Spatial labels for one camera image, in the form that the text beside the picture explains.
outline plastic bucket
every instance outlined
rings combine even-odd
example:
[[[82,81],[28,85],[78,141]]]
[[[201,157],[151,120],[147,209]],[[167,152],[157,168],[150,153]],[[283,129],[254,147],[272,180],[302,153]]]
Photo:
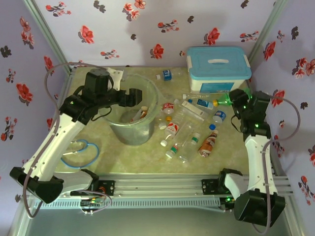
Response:
[[[113,105],[112,112],[104,119],[123,144],[136,146],[147,142],[152,137],[155,116],[160,110],[160,105],[158,89],[151,80],[137,74],[124,76],[121,81],[121,89],[128,93],[131,88],[142,90],[142,101],[134,107]],[[147,115],[140,120],[130,122],[142,106],[148,107]],[[101,115],[107,112],[108,109],[100,111]]]

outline beige table surface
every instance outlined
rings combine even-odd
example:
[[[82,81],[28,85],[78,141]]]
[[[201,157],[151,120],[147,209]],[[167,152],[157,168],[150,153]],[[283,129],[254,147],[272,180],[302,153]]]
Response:
[[[141,74],[155,82],[156,86],[163,94],[173,94],[175,98],[181,98],[183,93],[189,93],[188,73],[186,68],[175,68],[174,71],[181,71],[181,77],[175,77],[171,81],[157,80],[159,74],[166,68],[158,67],[126,67],[124,73]],[[74,79],[68,95],[84,84],[85,75],[91,68],[79,67],[76,70]],[[90,121],[87,126],[77,135],[77,139],[86,139],[96,143],[100,148],[100,155],[97,161],[87,167],[97,175],[107,173],[150,173],[150,174],[218,174],[223,168],[231,168],[241,171],[243,174],[249,173],[248,155],[243,142],[243,135],[238,133],[230,123],[231,116],[234,115],[231,107],[224,107],[226,119],[218,128],[219,135],[213,152],[208,158],[203,158],[197,153],[190,163],[182,163],[178,158],[169,159],[165,152],[170,148],[162,147],[159,143],[163,139],[163,130],[155,129],[150,140],[145,144],[132,147],[122,144],[115,136],[104,119],[95,122]],[[203,124],[205,131],[202,134],[199,145],[209,134],[210,122]],[[95,149],[89,147],[86,152],[68,155],[68,161],[74,165],[88,163],[93,159]],[[60,162],[56,172],[75,172]]]

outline white storage box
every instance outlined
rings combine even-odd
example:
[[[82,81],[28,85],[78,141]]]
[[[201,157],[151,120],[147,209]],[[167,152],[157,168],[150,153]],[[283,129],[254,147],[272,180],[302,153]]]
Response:
[[[241,47],[191,47],[187,51],[191,92],[224,93],[237,89],[252,76]]]

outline coiled blue wire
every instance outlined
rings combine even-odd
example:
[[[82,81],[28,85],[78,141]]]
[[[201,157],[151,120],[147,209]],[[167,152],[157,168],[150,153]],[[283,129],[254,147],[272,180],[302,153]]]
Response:
[[[94,147],[96,148],[96,156],[94,157],[94,159],[93,159],[91,162],[89,162],[88,164],[85,164],[85,165],[83,165],[83,166],[72,166],[72,165],[70,165],[69,163],[67,163],[63,158],[61,158],[61,161],[62,161],[66,166],[68,166],[68,167],[70,167],[70,168],[73,168],[73,169],[81,169],[81,168],[85,168],[85,167],[88,167],[88,166],[92,165],[92,164],[97,160],[97,158],[98,158],[98,156],[99,156],[99,148],[98,148],[98,146],[97,146],[96,144],[94,144],[94,143],[89,143],[89,142],[88,142],[87,140],[85,140],[85,139],[79,139],[79,140],[74,141],[74,142],[72,142],[72,143],[76,143],[76,142],[83,142],[83,143],[85,143],[85,147],[83,147],[83,148],[80,149],[80,150],[73,151],[73,152],[66,153],[66,154],[75,154],[75,153],[78,153],[78,152],[83,152],[83,151],[85,151],[89,146],[94,146]]]

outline floral wallpaper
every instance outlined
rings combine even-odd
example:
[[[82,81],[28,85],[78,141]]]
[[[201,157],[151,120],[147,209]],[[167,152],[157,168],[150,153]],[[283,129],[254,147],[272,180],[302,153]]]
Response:
[[[191,46],[235,45],[249,55],[275,0],[34,2],[68,61],[186,66]]]
[[[251,64],[250,82],[255,90],[289,99],[301,114],[298,133],[285,142],[278,140],[288,137],[297,125],[293,108],[273,99],[267,121],[275,155],[289,177],[307,235],[315,231],[310,220],[315,211],[315,35],[310,30],[315,20],[314,7],[313,0],[288,2]]]
[[[22,1],[1,1],[0,34],[0,235],[5,236],[22,194],[9,173],[27,162],[48,134],[54,110],[43,79],[58,61]],[[65,77],[60,69],[48,79],[56,99]]]

